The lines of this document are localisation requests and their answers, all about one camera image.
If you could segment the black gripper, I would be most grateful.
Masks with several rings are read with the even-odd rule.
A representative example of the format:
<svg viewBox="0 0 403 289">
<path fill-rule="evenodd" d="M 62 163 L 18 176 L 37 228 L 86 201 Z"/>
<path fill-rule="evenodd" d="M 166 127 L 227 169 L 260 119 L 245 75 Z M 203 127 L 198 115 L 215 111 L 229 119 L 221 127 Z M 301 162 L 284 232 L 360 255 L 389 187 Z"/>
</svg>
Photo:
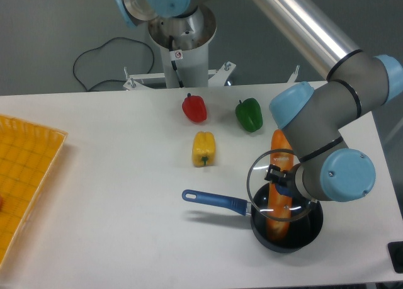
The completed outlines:
<svg viewBox="0 0 403 289">
<path fill-rule="evenodd" d="M 283 196 L 297 196 L 298 189 L 295 184 L 295 172 L 281 170 L 279 166 L 270 164 L 264 179 L 270 183 L 278 184 L 278 192 Z"/>
</svg>

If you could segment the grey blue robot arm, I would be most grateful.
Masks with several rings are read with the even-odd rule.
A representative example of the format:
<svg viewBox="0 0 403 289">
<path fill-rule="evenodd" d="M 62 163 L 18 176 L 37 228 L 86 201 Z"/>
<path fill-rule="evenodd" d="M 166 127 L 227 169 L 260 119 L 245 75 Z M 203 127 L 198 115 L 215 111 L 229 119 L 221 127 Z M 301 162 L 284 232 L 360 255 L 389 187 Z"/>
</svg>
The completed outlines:
<svg viewBox="0 0 403 289">
<path fill-rule="evenodd" d="M 115 0 L 129 26 L 147 23 L 161 49 L 166 86 L 205 87 L 208 43 L 216 32 L 209 0 Z M 369 57 L 310 0 L 251 0 L 326 80 L 275 97 L 270 112 L 300 161 L 288 187 L 306 199 L 362 198 L 375 182 L 369 158 L 348 148 L 339 129 L 402 92 L 402 65 Z"/>
</svg>

